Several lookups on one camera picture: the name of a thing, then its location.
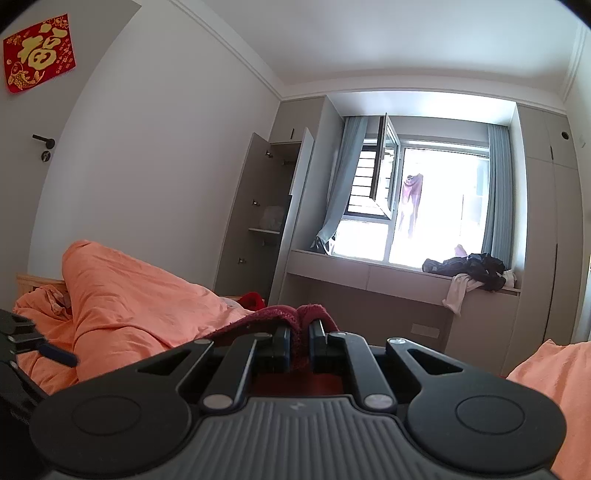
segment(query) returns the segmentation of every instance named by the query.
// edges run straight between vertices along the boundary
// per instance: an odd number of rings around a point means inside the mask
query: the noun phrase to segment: window
[[[458,245],[481,252],[488,149],[392,139],[382,155],[379,139],[364,142],[333,253],[420,268],[454,257]]]
[[[377,140],[367,138],[363,142],[347,206],[348,215],[392,218],[400,140],[388,115],[380,118],[379,132]]]

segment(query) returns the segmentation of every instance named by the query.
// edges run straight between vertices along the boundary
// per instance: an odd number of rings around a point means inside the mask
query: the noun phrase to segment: wardrobe
[[[256,291],[277,303],[292,245],[304,248],[322,227],[343,126],[322,96],[281,102],[269,140],[252,134],[217,269],[218,295]]]
[[[518,104],[510,127],[515,166],[513,267],[521,289],[503,373],[547,339],[567,345],[583,269],[583,211],[566,116]]]

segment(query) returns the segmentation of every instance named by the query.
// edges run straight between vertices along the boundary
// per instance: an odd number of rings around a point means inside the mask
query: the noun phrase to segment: desk
[[[293,278],[296,276],[316,282],[296,280]],[[323,286],[317,281],[334,286]],[[355,309],[355,305],[350,303],[351,297],[355,298],[356,304],[366,303],[369,306],[370,303],[379,303],[379,312],[389,311],[390,305],[390,311],[402,312],[398,319],[392,320],[397,323],[392,327],[396,333],[390,336],[400,335],[400,331],[404,330],[405,334],[400,336],[407,336],[461,361],[500,374],[511,340],[519,304],[519,290],[473,290],[464,299],[462,315],[456,316],[441,304],[451,282],[450,277],[399,265],[382,265],[292,250],[287,262],[287,275],[280,302],[296,304],[316,301],[326,304],[327,308],[338,313],[339,318],[335,319],[343,328],[350,329],[354,326],[357,333],[370,340],[372,336],[376,337],[377,330],[388,331],[389,326],[377,325],[379,319],[364,319],[364,324],[359,325],[359,315],[363,309]],[[376,297],[375,294],[393,299],[388,301]],[[351,311],[350,315],[356,317],[348,317],[347,311]],[[438,340],[435,343],[432,337],[435,331],[433,328],[438,330]]]

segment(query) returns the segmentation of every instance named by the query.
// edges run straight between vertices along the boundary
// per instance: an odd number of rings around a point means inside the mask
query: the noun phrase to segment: red towel
[[[265,308],[265,300],[256,291],[247,293],[238,300],[238,303],[242,308],[252,310],[253,312],[258,312]]]
[[[235,321],[210,335],[216,345],[230,345],[247,333],[274,333],[280,323],[291,327],[291,369],[297,370],[308,363],[308,325],[320,319],[326,332],[336,332],[335,321],[322,305],[303,305],[297,309],[286,305],[267,307]]]

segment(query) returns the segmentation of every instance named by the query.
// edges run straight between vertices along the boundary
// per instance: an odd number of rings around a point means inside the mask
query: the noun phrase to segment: door handle
[[[45,137],[41,137],[39,135],[33,135],[33,138],[35,140],[41,140],[42,142],[45,142],[46,148],[52,149],[53,147],[56,146],[56,141],[53,140],[52,138],[45,138]]]

